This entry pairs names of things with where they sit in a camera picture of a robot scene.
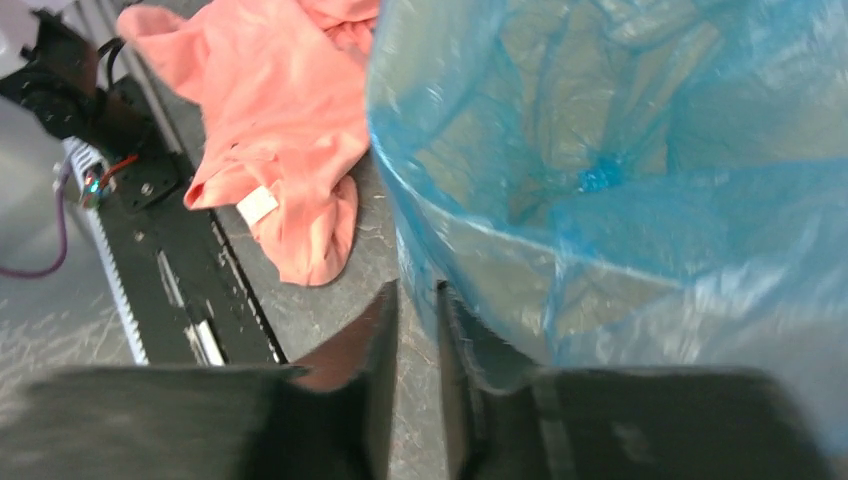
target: white tag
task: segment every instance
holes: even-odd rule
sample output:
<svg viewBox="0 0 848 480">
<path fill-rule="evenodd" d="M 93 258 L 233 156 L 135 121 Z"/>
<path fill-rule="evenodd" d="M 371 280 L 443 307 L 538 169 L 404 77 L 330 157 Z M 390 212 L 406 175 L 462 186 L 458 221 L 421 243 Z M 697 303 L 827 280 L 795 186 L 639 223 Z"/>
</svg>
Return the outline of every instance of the white tag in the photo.
<svg viewBox="0 0 848 480">
<path fill-rule="evenodd" d="M 236 204 L 236 210 L 247 222 L 247 226 L 252 227 L 279 206 L 280 204 L 271 194 L 271 191 L 260 185 L 244 197 L 244 200 Z"/>
</svg>

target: pink cloth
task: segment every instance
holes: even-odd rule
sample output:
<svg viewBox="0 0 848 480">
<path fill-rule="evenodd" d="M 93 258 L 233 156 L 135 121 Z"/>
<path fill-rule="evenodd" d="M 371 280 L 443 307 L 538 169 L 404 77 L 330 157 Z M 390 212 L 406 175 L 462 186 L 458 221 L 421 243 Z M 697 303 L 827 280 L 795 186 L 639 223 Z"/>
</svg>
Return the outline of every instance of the pink cloth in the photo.
<svg viewBox="0 0 848 480">
<path fill-rule="evenodd" d="M 186 206 L 234 205 L 267 187 L 279 207 L 250 227 L 284 282 L 330 282 L 350 254 L 358 200 L 347 173 L 368 148 L 378 3 L 215 0 L 188 20 L 150 6 L 118 19 L 127 44 L 203 112 Z"/>
</svg>

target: purple cable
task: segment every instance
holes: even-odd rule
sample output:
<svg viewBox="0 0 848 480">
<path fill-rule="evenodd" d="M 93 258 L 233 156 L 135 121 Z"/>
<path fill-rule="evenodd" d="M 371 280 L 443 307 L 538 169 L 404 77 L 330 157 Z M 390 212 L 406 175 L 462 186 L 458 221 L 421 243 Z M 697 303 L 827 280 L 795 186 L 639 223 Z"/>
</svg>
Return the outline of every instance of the purple cable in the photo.
<svg viewBox="0 0 848 480">
<path fill-rule="evenodd" d="M 59 225 L 59 256 L 56 257 L 56 260 L 54 260 L 49 267 L 43 270 L 15 270 L 0 266 L 0 277 L 10 277 L 19 280 L 37 280 L 59 270 L 62 264 L 65 263 L 65 258 L 68 256 L 68 229 L 65 225 L 65 185 L 67 185 L 68 179 L 71 177 L 70 163 L 71 162 L 65 161 L 65 164 L 62 166 L 62 172 L 59 177 L 59 188 L 56 189 L 56 212 L 58 215 L 57 223 Z"/>
</svg>

